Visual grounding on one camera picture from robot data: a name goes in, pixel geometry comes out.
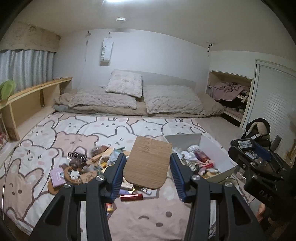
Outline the white yarn ball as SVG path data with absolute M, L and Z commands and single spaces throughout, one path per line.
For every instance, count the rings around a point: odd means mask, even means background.
M 199 152 L 200 151 L 200 148 L 198 145 L 191 145 L 187 148 L 187 151 L 189 153 L 196 153 L 196 152 Z

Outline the large beige quilted pillow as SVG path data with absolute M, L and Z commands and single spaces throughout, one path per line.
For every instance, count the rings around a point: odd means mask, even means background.
M 148 114 L 201 114 L 203 105 L 194 90 L 182 85 L 147 85 L 143 97 Z

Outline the green plush toy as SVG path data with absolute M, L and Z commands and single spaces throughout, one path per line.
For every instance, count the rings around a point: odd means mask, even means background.
M 0 85 L 1 100 L 7 100 L 15 91 L 16 83 L 13 80 L 7 80 Z

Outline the round cork coaster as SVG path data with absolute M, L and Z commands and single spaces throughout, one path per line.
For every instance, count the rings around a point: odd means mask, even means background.
M 64 186 L 64 183 L 61 184 L 60 186 L 54 187 L 52 181 L 50 180 L 47 184 L 48 192 L 52 195 L 56 195 L 63 186 Z

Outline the small fluffy beige pillow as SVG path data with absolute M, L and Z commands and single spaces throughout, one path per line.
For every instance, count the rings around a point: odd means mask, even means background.
M 142 76 L 138 73 L 113 70 L 105 91 L 141 98 Z

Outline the white hanging sweet bag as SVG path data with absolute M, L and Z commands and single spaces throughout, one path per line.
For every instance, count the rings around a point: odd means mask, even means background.
M 113 47 L 112 38 L 104 38 L 101 48 L 100 64 L 108 64 L 111 60 Z

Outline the white louvered closet door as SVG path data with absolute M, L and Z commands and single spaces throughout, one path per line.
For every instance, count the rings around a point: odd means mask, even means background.
M 286 158 L 295 142 L 292 113 L 295 111 L 295 71 L 285 66 L 267 62 L 255 62 L 255 76 L 242 127 L 263 118 L 270 124 L 270 137 L 281 137 L 276 152 Z

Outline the wooden rectangular board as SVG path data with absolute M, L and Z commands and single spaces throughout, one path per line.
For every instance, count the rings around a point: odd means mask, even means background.
M 172 147 L 171 143 L 137 137 L 123 170 L 128 183 L 151 190 L 165 183 Z

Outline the white shoe box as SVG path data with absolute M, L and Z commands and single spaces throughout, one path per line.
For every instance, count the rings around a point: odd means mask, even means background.
M 226 150 L 206 133 L 167 135 L 165 139 L 172 144 L 183 165 L 210 182 L 222 182 L 237 166 Z

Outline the round ceiling smoke detector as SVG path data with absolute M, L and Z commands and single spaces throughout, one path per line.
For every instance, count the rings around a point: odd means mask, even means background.
M 115 21 L 116 21 L 116 22 L 125 23 L 125 22 L 127 21 L 127 19 L 124 18 L 124 17 L 118 17 L 118 18 L 115 19 Z

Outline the pile of pink clothes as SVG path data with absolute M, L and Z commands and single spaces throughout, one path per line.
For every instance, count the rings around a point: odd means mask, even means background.
M 236 82 L 217 82 L 210 88 L 210 96 L 214 100 L 233 101 L 242 92 L 248 96 L 249 91 L 248 86 Z

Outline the wooden bedside shelf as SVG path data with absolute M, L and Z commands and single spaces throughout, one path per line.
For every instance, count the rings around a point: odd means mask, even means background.
M 1 117 L 8 136 L 19 141 L 40 120 L 54 112 L 54 99 L 71 84 L 72 77 L 59 78 L 19 91 L 1 101 Z

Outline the doll display box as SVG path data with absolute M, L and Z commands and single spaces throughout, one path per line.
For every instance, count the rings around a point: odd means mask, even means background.
M 9 141 L 9 136 L 8 136 L 8 132 L 6 130 L 5 124 L 4 124 L 4 120 L 1 114 L 1 120 L 0 120 L 0 150 L 2 150 L 7 142 Z

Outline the purple small notebook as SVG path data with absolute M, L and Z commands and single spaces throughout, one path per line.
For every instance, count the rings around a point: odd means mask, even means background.
M 64 170 L 62 168 L 54 168 L 50 171 L 51 182 L 54 188 L 60 187 L 66 183 L 64 178 Z

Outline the red cigarette pack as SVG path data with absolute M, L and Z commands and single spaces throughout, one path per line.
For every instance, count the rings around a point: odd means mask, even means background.
M 202 151 L 195 153 L 196 158 L 201 161 L 202 163 L 207 162 L 210 158 Z

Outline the panda cork coaster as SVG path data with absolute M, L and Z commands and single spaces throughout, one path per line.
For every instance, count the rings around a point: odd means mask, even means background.
M 64 179 L 74 185 L 82 183 L 78 170 L 74 170 L 71 166 L 64 169 Z

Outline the grey blue curtain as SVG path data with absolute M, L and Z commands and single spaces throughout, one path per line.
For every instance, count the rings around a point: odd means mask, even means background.
M 1 83 L 12 80 L 16 92 L 53 79 L 54 52 L 1 51 Z

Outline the folded beige quilt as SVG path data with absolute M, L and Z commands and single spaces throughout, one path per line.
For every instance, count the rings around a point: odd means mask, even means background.
M 110 112 L 114 109 L 137 109 L 134 97 L 108 93 L 104 88 L 81 89 L 75 93 L 63 93 L 54 99 L 53 108 L 59 112 Z

